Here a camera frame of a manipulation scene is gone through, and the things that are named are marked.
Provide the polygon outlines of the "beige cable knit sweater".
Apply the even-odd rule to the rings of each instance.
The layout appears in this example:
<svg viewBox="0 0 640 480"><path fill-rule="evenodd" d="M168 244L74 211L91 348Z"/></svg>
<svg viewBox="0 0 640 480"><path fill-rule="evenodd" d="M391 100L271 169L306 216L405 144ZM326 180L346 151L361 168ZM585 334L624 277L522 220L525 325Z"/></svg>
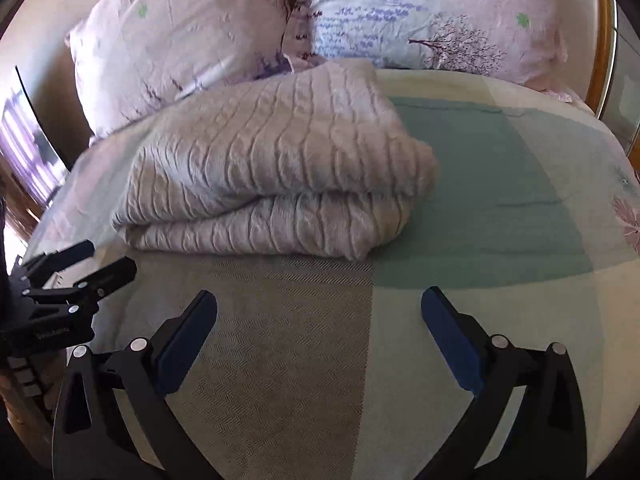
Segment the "beige cable knit sweater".
<svg viewBox="0 0 640 480"><path fill-rule="evenodd" d="M112 217L141 250L361 260L437 176L360 60L194 94L146 128Z"/></svg>

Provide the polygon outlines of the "black framed mirror panel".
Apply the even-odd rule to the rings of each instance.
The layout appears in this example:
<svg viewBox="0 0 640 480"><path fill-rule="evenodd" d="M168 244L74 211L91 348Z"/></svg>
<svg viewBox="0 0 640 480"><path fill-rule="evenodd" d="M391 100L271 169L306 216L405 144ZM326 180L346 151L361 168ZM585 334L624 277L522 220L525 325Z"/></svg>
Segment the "black framed mirror panel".
<svg viewBox="0 0 640 480"><path fill-rule="evenodd" d="M44 133L17 66L1 86L1 154L26 193L46 209L68 168Z"/></svg>

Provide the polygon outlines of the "patchwork floral bed quilt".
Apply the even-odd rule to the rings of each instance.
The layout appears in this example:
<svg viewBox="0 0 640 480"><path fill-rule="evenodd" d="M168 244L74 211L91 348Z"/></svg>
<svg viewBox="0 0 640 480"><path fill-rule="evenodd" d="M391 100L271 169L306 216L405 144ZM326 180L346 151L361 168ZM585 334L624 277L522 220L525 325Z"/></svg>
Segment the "patchwork floral bed quilt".
<svg viewBox="0 0 640 480"><path fill-rule="evenodd" d="M168 400L227 479L411 479L468 407L421 320L438 286L486 332L559 341L588 470L639 406L639 185L591 114L503 81L382 70L439 163L405 229L363 261L136 252L94 351L149 336L202 289L217 323Z"/></svg>

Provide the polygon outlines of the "pink floral left pillow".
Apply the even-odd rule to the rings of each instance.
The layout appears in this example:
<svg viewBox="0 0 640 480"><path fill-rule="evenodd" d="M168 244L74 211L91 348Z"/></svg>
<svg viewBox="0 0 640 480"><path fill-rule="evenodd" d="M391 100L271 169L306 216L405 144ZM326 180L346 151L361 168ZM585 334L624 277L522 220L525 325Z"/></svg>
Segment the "pink floral left pillow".
<svg viewBox="0 0 640 480"><path fill-rule="evenodd" d="M288 0L99 0L67 35L93 135L194 92L286 72L289 15Z"/></svg>

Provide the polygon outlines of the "blue floral right pillow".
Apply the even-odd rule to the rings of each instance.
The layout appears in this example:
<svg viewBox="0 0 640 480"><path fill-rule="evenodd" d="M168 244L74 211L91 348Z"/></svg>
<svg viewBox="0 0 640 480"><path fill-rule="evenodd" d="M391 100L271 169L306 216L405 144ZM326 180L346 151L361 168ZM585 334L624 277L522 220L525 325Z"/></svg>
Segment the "blue floral right pillow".
<svg viewBox="0 0 640 480"><path fill-rule="evenodd" d="M563 92L558 0L297 0L283 47L309 64L364 58Z"/></svg>

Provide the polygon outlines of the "wooden headboard frame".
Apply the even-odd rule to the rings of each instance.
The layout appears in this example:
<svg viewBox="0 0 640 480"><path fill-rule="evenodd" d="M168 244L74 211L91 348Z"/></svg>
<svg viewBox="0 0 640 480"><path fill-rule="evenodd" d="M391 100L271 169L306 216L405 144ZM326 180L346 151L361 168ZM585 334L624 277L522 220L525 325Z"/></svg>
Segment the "wooden headboard frame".
<svg viewBox="0 0 640 480"><path fill-rule="evenodd" d="M618 11L615 0L597 0L597 4L596 50L585 103L600 118L608 102L615 68Z"/></svg>

